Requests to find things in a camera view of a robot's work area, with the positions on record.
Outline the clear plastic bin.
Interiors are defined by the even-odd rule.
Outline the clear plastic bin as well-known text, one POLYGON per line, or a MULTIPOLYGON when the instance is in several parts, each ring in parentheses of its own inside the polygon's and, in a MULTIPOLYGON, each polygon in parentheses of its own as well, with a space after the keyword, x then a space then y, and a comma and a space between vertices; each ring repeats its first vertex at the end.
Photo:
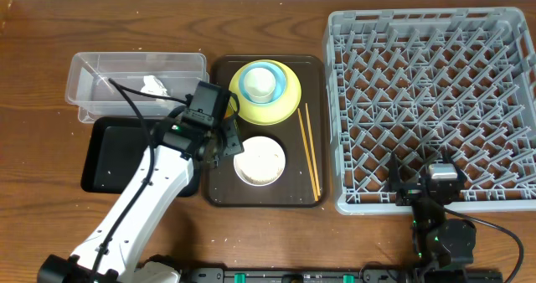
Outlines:
POLYGON ((200 81, 209 81, 201 53, 83 52, 70 65, 65 100, 79 107, 79 120, 92 123, 102 116, 133 117, 133 109, 109 80, 133 89, 127 95, 146 118, 159 118, 181 105, 200 81), (166 103, 141 92, 145 75, 156 76, 167 88, 166 103))

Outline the grey dishwasher rack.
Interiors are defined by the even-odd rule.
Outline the grey dishwasher rack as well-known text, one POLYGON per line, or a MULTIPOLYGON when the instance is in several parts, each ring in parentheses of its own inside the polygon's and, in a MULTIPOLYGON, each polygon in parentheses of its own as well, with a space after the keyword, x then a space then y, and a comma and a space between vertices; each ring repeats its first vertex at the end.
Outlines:
POLYGON ((467 177, 452 209, 534 209, 535 48, 520 9, 336 11, 322 45, 339 213, 401 214, 390 155, 414 179, 443 152, 467 177))

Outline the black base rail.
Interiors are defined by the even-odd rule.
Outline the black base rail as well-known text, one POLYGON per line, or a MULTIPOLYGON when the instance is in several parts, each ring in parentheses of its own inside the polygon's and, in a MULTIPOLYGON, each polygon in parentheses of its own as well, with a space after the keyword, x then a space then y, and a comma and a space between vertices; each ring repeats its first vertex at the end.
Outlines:
POLYGON ((503 275, 493 270, 442 270, 421 275, 417 270, 393 270, 377 262, 359 270, 229 269, 224 265, 193 268, 170 256, 154 255, 139 265, 149 270, 170 270, 178 282, 186 283, 383 283, 383 282, 501 282, 503 275))

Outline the white tissue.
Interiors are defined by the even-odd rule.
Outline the white tissue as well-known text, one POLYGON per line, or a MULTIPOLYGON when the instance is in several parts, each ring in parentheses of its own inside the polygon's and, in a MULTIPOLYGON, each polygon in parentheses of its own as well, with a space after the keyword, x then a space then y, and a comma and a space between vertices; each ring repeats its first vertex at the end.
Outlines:
POLYGON ((158 102, 167 102, 165 97, 168 97, 168 90, 156 76, 145 75, 143 83, 144 86, 141 88, 143 94, 152 95, 152 98, 158 102))

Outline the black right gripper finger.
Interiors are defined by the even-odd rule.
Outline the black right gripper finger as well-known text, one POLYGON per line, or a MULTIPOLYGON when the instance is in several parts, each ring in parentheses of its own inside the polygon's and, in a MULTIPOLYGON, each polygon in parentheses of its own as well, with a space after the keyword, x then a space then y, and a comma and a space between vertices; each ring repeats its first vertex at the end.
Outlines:
POLYGON ((451 164, 455 171, 456 171, 456 179, 459 181, 459 182, 465 182, 466 181, 466 174, 456 165, 456 163, 454 162, 454 160, 452 159, 450 153, 448 151, 444 151, 444 160, 446 162, 448 162, 449 164, 451 164))
POLYGON ((389 177, 387 181, 389 191, 399 191, 402 185, 402 180, 399 173, 399 163, 394 152, 390 153, 389 163, 389 177))

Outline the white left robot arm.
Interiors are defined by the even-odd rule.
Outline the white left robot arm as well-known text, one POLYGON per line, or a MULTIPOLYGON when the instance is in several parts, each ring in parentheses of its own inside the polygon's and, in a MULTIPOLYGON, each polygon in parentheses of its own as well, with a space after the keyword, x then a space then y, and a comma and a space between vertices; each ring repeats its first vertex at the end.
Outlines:
POLYGON ((186 109, 149 131, 147 149, 110 212, 67 259, 50 255, 39 282, 178 282, 180 270, 142 251, 173 200, 201 162, 242 153, 235 116, 186 109))

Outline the yellow plate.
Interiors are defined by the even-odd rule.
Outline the yellow plate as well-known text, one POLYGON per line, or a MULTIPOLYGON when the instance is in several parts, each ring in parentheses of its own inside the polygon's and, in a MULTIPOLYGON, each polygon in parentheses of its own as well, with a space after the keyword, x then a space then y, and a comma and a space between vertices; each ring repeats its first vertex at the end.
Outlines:
POLYGON ((291 116, 298 107, 302 97, 301 83, 296 73, 287 65, 272 59, 260 59, 249 62, 242 66, 232 77, 229 90, 238 96, 236 105, 232 102, 233 108, 238 108, 239 116, 251 124, 259 126, 270 126, 280 123, 291 116), (257 105, 249 102, 239 90, 239 76, 245 66, 256 61, 268 61, 281 67, 286 77, 286 88, 284 93, 273 103, 257 105))

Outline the right wooden chopstick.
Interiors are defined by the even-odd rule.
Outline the right wooden chopstick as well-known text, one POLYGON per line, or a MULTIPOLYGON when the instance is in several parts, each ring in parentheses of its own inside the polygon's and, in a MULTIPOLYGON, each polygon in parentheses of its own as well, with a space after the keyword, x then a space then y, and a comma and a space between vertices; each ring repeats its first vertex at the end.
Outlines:
POLYGON ((312 169, 313 169, 313 177, 315 181, 315 194, 317 196, 317 200, 321 197, 321 190, 320 190, 320 183, 319 183, 319 176, 318 176, 318 170, 317 170, 317 159, 316 159, 316 151, 314 147, 314 138, 312 134, 312 123, 311 123, 311 117, 309 112, 309 105, 308 103, 305 104, 306 108, 306 117, 307 117, 307 129, 308 129, 308 136, 309 136, 309 142, 311 147, 311 158, 312 158, 312 169))

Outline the left wooden chopstick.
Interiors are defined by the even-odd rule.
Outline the left wooden chopstick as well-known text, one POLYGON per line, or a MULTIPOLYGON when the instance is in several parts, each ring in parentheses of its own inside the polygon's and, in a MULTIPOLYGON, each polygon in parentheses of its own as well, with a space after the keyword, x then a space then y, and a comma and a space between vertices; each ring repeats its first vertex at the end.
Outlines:
POLYGON ((297 112, 298 112, 298 119, 299 119, 299 124, 300 124, 300 129, 301 129, 301 138, 302 138, 302 141, 303 141, 303 146, 304 146, 306 160, 307 160, 307 167, 308 167, 309 177, 310 177, 311 185, 312 185, 312 193, 313 193, 314 201, 317 202, 318 201, 318 193, 317 193, 317 190, 316 190, 316 180, 315 180, 314 174, 313 174, 312 160, 311 160, 311 156, 310 156, 310 152, 309 152, 309 146, 307 144, 307 137, 306 137, 305 127, 304 127, 304 123, 303 123, 303 119, 302 119, 302 113, 301 113, 301 110, 300 110, 299 107, 297 109, 297 112))

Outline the dark brown serving tray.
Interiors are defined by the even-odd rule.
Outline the dark brown serving tray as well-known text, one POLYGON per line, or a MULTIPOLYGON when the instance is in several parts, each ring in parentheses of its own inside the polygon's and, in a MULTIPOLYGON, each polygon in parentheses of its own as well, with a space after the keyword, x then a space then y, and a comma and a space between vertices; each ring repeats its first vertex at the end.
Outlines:
MULTIPOLYGON (((327 116, 323 63, 312 55, 268 55, 290 67, 301 83, 300 111, 304 127, 312 128, 321 197, 327 197, 329 184, 329 123, 327 116)), ((234 161, 224 158, 219 166, 206 173, 204 196, 218 207, 310 208, 318 205, 314 199, 308 172, 305 148, 298 114, 279 124, 257 126, 237 120, 240 136, 267 136, 278 142, 286 155, 286 166, 281 176, 267 186, 251 186, 243 182, 234 170, 234 161)))

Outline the pink white small bowl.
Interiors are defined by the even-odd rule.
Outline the pink white small bowl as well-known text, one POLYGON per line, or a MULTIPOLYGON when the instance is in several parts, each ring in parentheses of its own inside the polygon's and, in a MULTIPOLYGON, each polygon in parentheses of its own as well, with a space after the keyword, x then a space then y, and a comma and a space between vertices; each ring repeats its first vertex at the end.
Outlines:
POLYGON ((244 151, 234 156, 234 171, 246 184, 264 187, 284 172, 286 154, 282 146, 267 136, 253 136, 243 142, 244 151))

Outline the light blue bowl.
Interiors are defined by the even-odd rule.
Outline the light blue bowl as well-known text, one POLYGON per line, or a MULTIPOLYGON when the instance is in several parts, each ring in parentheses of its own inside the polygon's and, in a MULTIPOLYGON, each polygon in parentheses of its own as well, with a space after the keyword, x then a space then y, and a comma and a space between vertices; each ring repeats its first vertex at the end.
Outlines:
POLYGON ((244 70, 242 71, 242 73, 239 76, 239 90, 240 90, 240 93, 242 94, 242 96, 244 96, 244 98, 246 98, 249 102, 251 102, 253 104, 266 105, 266 104, 269 104, 269 103, 273 103, 276 100, 278 100, 279 97, 284 93, 285 88, 286 88, 286 77, 285 77, 285 74, 283 73, 283 70, 281 69, 280 66, 278 66, 278 65, 276 65, 274 63, 268 62, 268 61, 256 61, 256 62, 253 62, 253 63, 250 63, 250 64, 246 65, 244 70), (249 70, 254 69, 254 68, 268 69, 276 77, 276 89, 275 89, 273 98, 272 98, 271 101, 269 101, 267 103, 255 103, 255 102, 253 102, 250 99, 250 97, 247 95, 246 91, 245 91, 245 87, 244 87, 245 74, 249 70))

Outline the black tray bin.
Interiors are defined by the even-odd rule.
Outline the black tray bin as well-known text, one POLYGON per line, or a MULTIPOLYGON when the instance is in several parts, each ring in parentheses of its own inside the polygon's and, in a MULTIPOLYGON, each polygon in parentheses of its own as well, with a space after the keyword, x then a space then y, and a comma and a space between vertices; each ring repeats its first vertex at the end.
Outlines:
POLYGON ((101 117, 96 120, 80 179, 87 193, 120 194, 131 181, 147 148, 136 118, 101 117))

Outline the wooden chopstick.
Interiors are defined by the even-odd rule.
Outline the wooden chopstick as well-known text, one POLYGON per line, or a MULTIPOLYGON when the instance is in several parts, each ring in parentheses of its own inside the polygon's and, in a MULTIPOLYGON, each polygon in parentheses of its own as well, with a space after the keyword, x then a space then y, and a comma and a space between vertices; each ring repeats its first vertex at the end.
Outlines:
POLYGON ((303 119, 302 119, 302 113, 301 113, 301 110, 300 110, 299 107, 297 109, 297 112, 298 112, 298 119, 299 119, 299 124, 300 124, 300 129, 301 129, 301 138, 302 138, 302 141, 303 141, 303 146, 304 146, 306 160, 307 160, 307 167, 308 167, 309 177, 310 177, 311 185, 312 185, 312 193, 313 193, 314 201, 317 202, 318 201, 318 193, 317 193, 317 190, 316 190, 316 180, 315 180, 314 174, 313 174, 312 160, 311 160, 311 156, 310 156, 310 152, 309 152, 309 146, 307 144, 307 137, 306 137, 305 127, 304 127, 304 123, 303 123, 303 119))
POLYGON ((309 136, 309 142, 311 147, 311 158, 312 158, 312 169, 313 169, 313 177, 315 181, 315 194, 317 196, 317 200, 321 197, 321 190, 320 190, 320 183, 319 183, 319 176, 318 176, 318 170, 317 170, 317 159, 316 159, 316 151, 314 147, 314 138, 312 134, 312 123, 311 123, 311 117, 309 112, 309 105, 308 103, 305 104, 306 108, 306 117, 307 117, 307 129, 308 129, 308 136, 309 136))

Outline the green orange snack wrapper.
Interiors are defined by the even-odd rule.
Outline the green orange snack wrapper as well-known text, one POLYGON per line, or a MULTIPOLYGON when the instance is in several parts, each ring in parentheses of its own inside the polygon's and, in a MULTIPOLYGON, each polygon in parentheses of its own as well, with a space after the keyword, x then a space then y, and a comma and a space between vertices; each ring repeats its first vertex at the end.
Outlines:
POLYGON ((228 104, 224 118, 227 119, 234 114, 234 109, 231 103, 228 104))

